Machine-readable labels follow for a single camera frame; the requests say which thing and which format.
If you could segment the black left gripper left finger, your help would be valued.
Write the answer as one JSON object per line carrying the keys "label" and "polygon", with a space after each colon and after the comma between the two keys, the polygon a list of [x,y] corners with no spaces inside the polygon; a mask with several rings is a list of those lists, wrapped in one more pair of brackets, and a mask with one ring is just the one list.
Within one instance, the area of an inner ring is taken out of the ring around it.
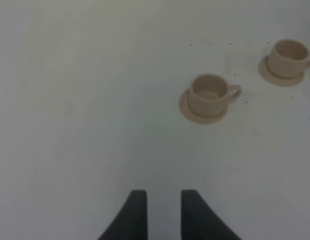
{"label": "black left gripper left finger", "polygon": [[99,240],[146,240],[147,192],[133,190]]}

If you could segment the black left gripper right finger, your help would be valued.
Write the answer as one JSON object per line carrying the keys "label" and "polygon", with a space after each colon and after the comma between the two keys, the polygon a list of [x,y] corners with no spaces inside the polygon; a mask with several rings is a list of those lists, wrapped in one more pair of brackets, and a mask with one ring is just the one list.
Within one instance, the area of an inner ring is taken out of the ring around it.
{"label": "black left gripper right finger", "polygon": [[181,192],[181,238],[183,240],[240,240],[196,190]]}

